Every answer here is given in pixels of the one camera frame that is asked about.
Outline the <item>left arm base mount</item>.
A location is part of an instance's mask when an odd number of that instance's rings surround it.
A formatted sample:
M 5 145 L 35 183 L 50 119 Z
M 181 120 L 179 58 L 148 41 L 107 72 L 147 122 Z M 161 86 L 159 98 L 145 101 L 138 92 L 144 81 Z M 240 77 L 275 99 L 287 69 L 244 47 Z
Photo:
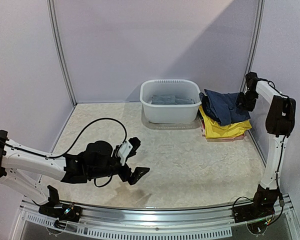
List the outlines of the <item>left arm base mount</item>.
M 58 190 L 51 185 L 48 185 L 47 189 L 49 193 L 48 202 L 40 205 L 38 212 L 47 217 L 55 218 L 52 226 L 56 229 L 64 230 L 67 222 L 79 223 L 82 208 L 75 205 L 74 202 L 61 203 Z

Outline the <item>front aluminium rail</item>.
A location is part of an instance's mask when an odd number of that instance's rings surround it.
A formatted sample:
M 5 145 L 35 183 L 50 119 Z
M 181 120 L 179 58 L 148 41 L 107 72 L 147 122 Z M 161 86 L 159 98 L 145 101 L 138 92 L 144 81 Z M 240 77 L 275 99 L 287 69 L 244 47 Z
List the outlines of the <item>front aluminium rail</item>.
M 28 198 L 19 206 L 13 240 L 300 240 L 292 201 L 275 204 L 275 222 L 262 218 L 236 222 L 233 203 L 176 209 L 128 209 L 82 204 L 78 222 L 54 227 L 55 219 L 39 213 Z

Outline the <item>right aluminium corner post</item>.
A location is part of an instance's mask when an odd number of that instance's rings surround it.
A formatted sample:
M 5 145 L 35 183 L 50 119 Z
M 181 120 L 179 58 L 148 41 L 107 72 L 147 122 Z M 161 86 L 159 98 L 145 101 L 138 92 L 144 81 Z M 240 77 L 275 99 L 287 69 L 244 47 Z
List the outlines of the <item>right aluminium corner post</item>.
M 249 55 L 248 55 L 248 60 L 247 60 L 247 64 L 246 64 L 246 67 L 245 67 L 245 73 L 243 75 L 242 83 L 241 83 L 241 86 L 240 86 L 240 91 L 244 91 L 246 89 L 246 78 L 245 78 L 245 76 L 248 72 L 250 72 L 252 70 L 252 67 L 253 67 L 253 62 L 254 62 L 254 59 L 255 59 L 257 46 L 258 46 L 258 41 L 259 41 L 259 37 L 260 37 L 260 31 L 261 31 L 261 27 L 262 27 L 264 7 L 265 7 L 265 1 L 264 0 L 258 0 L 256 11 L 255 11 L 252 37 L 251 37 L 249 52 L 248 52 Z

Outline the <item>white plastic wash basin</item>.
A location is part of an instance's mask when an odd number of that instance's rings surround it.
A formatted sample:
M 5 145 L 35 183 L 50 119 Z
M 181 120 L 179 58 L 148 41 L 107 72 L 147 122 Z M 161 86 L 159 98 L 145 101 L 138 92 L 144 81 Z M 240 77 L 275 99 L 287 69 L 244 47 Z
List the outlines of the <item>white plastic wash basin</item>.
M 154 79 L 140 87 L 145 118 L 154 124 L 183 124 L 195 120 L 200 100 L 196 83 L 185 79 Z

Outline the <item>pink folded cloth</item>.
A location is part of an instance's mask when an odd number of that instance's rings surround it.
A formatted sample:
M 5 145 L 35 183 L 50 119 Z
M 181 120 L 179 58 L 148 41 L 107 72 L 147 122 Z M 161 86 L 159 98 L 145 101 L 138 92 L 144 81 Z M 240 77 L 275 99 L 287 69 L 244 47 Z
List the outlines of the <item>pink folded cloth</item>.
M 205 131 L 205 123 L 203 120 L 201 122 L 201 135 L 204 137 L 208 142 L 233 142 L 236 140 L 243 140 L 245 137 L 245 133 L 239 135 L 239 136 L 234 136 L 234 137 L 223 137 L 223 138 L 207 138 L 206 137 L 206 131 Z

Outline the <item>left aluminium corner post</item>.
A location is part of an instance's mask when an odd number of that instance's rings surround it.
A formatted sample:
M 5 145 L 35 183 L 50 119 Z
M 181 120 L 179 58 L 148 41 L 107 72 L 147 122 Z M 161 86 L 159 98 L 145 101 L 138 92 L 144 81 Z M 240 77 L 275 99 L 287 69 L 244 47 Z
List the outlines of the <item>left aluminium corner post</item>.
M 75 96 L 75 91 L 73 88 L 73 84 L 70 78 L 65 54 L 64 54 L 64 49 L 62 45 L 62 40 L 61 40 L 61 34 L 59 30 L 59 25 L 58 25 L 58 20 L 57 20 L 57 12 L 56 12 L 56 1 L 55 0 L 47 0 L 47 8 L 48 8 L 48 13 L 49 13 L 49 20 L 51 24 L 51 30 L 52 30 L 52 36 L 55 44 L 55 49 L 56 49 L 56 54 L 61 70 L 61 74 L 63 77 L 63 81 L 65 84 L 66 91 L 68 93 L 71 105 L 73 108 L 76 107 L 78 104 L 76 96 Z

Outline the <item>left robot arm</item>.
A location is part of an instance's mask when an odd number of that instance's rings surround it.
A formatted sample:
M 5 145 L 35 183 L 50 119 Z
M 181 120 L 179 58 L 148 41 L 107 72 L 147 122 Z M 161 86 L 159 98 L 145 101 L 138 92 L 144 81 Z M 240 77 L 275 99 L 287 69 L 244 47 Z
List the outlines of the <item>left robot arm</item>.
M 54 156 L 24 147 L 9 139 L 7 131 L 0 130 L 0 184 L 30 198 L 39 206 L 44 205 L 53 217 L 60 217 L 65 210 L 59 200 L 58 190 L 33 180 L 23 171 L 66 184 L 86 184 L 99 178 L 119 176 L 122 182 L 132 186 L 150 171 L 148 167 L 132 170 L 127 164 L 128 158 L 136 155 L 140 145 L 137 137 L 130 138 L 116 148 L 106 141 L 98 140 L 89 143 L 78 154 Z

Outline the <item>aluminium corner post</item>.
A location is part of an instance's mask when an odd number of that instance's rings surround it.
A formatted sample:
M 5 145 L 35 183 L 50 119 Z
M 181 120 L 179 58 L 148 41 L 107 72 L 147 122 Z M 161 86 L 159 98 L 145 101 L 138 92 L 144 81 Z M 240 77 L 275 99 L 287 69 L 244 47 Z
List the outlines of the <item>aluminium corner post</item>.
M 68 93 L 71 105 L 73 108 L 76 107 L 78 104 L 76 96 L 75 96 L 75 91 L 73 88 L 73 84 L 70 78 L 65 54 L 64 54 L 64 49 L 62 45 L 62 40 L 61 40 L 61 34 L 59 30 L 59 25 L 58 25 L 58 20 L 57 20 L 57 12 L 56 12 L 56 1 L 55 0 L 47 0 L 47 8 L 48 8 L 48 13 L 49 13 L 49 20 L 51 24 L 51 30 L 52 30 L 52 36 L 55 44 L 55 49 L 56 49 L 56 54 L 61 70 L 61 74 L 63 77 L 63 81 L 65 84 L 66 91 Z
M 259 37 L 260 37 L 260 31 L 261 31 L 261 27 L 262 27 L 264 7 L 265 7 L 265 1 L 264 0 L 258 0 L 256 11 L 255 11 L 252 37 L 251 37 L 249 52 L 248 52 L 249 55 L 248 55 L 248 60 L 247 60 L 247 64 L 246 64 L 246 67 L 245 67 L 245 73 L 243 75 L 242 83 L 241 83 L 241 86 L 240 86 L 240 91 L 244 91 L 246 89 L 246 78 L 245 78 L 245 76 L 248 72 L 250 72 L 252 70 L 252 67 L 253 67 L 253 62 L 254 62 L 254 59 L 255 59 L 257 46 L 258 46 L 258 41 L 259 41 Z

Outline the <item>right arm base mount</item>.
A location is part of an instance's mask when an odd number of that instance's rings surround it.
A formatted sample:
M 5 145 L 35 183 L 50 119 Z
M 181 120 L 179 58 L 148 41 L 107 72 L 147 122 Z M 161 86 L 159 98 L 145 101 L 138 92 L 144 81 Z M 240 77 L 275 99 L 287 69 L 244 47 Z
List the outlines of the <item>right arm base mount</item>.
M 246 222 L 248 231 L 255 236 L 263 235 L 267 228 L 280 219 L 283 214 L 285 201 L 279 199 L 280 213 L 276 216 L 273 206 L 254 206 L 251 199 L 240 196 L 231 206 L 232 217 L 235 223 Z

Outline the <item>navy blue tank top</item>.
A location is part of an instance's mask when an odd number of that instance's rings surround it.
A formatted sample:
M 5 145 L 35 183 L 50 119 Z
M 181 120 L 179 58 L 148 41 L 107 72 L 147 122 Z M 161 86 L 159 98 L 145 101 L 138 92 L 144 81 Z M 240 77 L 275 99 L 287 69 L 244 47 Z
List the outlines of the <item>navy blue tank top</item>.
M 203 112 L 220 126 L 247 121 L 251 118 L 249 112 L 236 105 L 238 92 L 219 93 L 205 89 L 199 93 Z

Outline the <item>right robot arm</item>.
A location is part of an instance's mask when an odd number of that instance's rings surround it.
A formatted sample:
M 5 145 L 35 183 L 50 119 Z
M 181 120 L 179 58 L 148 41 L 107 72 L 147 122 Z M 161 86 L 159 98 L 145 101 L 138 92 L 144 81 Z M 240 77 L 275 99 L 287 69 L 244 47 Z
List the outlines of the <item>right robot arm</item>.
M 258 77 L 255 72 L 245 75 L 245 83 L 246 91 L 240 92 L 237 99 L 239 106 L 252 112 L 260 96 L 270 104 L 265 119 L 265 130 L 269 136 L 265 171 L 253 203 L 248 208 L 252 218 L 259 218 L 273 208 L 277 199 L 283 202 L 280 177 L 288 138 L 295 126 L 296 101 L 277 90 L 272 81 Z

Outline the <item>grey denim cloth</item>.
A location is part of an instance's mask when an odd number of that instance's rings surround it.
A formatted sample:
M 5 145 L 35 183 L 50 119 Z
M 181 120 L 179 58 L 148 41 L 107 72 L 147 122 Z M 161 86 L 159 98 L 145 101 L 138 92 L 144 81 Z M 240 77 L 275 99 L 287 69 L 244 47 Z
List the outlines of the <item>grey denim cloth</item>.
M 193 105 L 194 100 L 191 98 L 179 98 L 175 95 L 152 95 L 150 99 L 152 105 Z

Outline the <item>yellow shorts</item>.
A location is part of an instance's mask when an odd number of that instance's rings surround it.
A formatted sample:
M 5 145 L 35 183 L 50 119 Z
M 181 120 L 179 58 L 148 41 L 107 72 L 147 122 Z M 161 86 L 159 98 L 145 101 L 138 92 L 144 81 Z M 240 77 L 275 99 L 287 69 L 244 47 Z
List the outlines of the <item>yellow shorts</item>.
M 243 136 L 246 131 L 252 128 L 249 120 L 221 126 L 205 114 L 202 106 L 198 108 L 198 116 L 202 118 L 201 129 L 206 139 L 234 139 Z

